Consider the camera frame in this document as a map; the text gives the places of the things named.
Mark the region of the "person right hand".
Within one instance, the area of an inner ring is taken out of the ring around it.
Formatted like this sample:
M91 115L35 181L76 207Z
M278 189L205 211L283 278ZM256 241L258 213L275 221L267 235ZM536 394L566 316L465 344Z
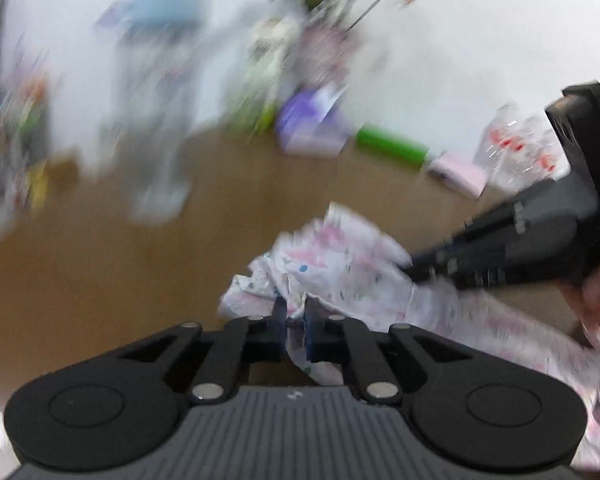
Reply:
M559 283L558 289L584 328L600 328L600 266L581 285Z

